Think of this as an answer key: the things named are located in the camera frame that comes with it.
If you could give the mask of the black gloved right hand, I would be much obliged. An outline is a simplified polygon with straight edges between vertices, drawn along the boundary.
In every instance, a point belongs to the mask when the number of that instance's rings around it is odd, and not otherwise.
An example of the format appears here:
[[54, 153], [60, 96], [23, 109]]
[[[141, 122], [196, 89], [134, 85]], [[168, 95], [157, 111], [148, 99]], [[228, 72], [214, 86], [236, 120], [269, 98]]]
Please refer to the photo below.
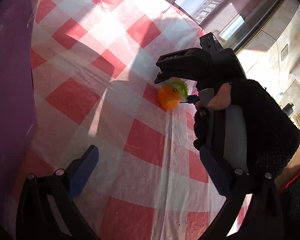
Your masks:
[[294, 158], [300, 145], [300, 130], [271, 95], [255, 80], [245, 79], [221, 86], [207, 105], [197, 102], [194, 116], [194, 146], [211, 179], [227, 177], [230, 170], [223, 161], [209, 161], [204, 153], [207, 125], [204, 111], [220, 112], [238, 106], [245, 122], [248, 174], [277, 179]]

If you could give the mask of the right forearm dark sleeve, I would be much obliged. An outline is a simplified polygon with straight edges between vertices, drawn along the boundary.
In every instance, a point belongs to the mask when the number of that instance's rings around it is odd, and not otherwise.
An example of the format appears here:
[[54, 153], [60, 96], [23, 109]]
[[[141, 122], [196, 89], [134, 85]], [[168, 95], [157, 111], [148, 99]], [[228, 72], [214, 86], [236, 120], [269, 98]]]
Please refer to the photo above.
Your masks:
[[275, 184], [283, 215], [284, 239], [300, 239], [300, 146]]

